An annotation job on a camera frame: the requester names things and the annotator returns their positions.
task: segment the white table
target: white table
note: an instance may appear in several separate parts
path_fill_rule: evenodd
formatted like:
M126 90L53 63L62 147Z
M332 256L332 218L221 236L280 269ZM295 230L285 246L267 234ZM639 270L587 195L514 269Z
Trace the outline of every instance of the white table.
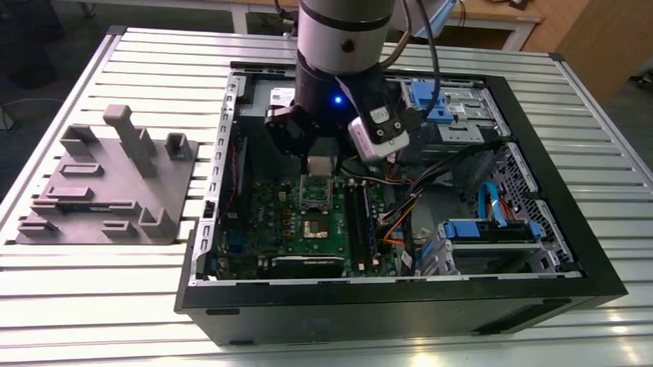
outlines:
M295 42L280 37L136 28L105 36L0 205L0 243L14 239L30 196L41 192L44 175L64 152L64 127L90 124L98 137L114 136L101 111L108 103L125 103L134 111L132 121L149 128L152 138L182 132L201 143L178 244L3 245L0 362L184 367L653 364L650 171L566 64L546 54L439 48L443 72L506 77L628 296L515 335L313 346L218 348L189 319L172 312L192 227L186 219L201 214L194 197L209 169L228 63L292 63L293 55ZM396 66L428 70L427 49L409 46Z
M114 5L142 5L142 6L158 6L164 8L188 8L201 10L224 10L230 12L230 19L233 22L233 33L246 34L246 13L271 13L276 14L275 7L272 5L258 4L240 4L232 2L220 2L213 0L92 0L92 3L97 4L114 4ZM80 2L82 12L86 16L93 16L93 11L85 3ZM464 26L468 28L484 28L484 29L502 29L510 31L508 38L503 44L503 50L518 51L526 42L530 32L532 31L538 18L530 19L531 21L495 21L482 19L467 19ZM447 19L447 25L455 27L457 25L457 19Z

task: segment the metal frame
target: metal frame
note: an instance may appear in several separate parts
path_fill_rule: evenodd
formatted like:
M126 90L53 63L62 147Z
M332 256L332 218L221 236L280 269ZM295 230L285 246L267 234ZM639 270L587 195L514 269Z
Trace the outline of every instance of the metal frame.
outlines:
M295 54L292 40L269 36L128 28L122 38L106 63L98 66L93 60L89 64L93 82L84 74L86 96L78 98L78 90L70 94L73 103L62 123L90 124L102 132L97 111L102 103L120 100L137 107L136 125L152 128L152 133L184 132L202 145L213 143L217 132L221 102L214 96L222 94L229 62L292 63ZM383 56L392 47L384 47ZM196 198L204 192L210 159L202 146L178 245L0 248L0 312L10 315L0 318L0 359L17 365L172 362L186 367L217 361L238 367L261 361L279 367L288 363L651 365L653 194L630 165L636 157L607 136L614 125L592 116L572 79L548 55L452 47L437 47L437 52L444 73L507 78L628 296L600 308L571 311L508 336L217 348L188 318L170 310L193 228L188 219L202 211ZM428 68L428 50L408 45L393 69ZM41 162L29 161L11 188L21 197L6 197L1 205L0 216L5 209L10 211L10 220L2 223L3 239L14 236L15 219L27 213L29 196L39 193L41 175L56 166L62 151L56 143L41 143L38 148L46 150L37 154Z

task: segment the black floor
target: black floor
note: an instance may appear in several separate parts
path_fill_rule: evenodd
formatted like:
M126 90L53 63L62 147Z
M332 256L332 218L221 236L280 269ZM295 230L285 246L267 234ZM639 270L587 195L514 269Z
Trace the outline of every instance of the black floor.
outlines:
M54 83L35 90L18 89L0 79L2 103L25 98L64 100L101 42L105 29L112 24L185 31L232 31L230 15L225 11L97 5L96 17L86 19L74 2L53 4L66 32L60 41L45 46L50 59L56 60L58 78ZM271 15L249 14L248 29L249 33L279 34L280 23ZM57 110L58 103L53 101L23 102L6 107L6 112L15 121L15 129L10 134L0 131L0 199L9 190ZM639 90L634 83L627 83L604 110L651 166L653 92Z

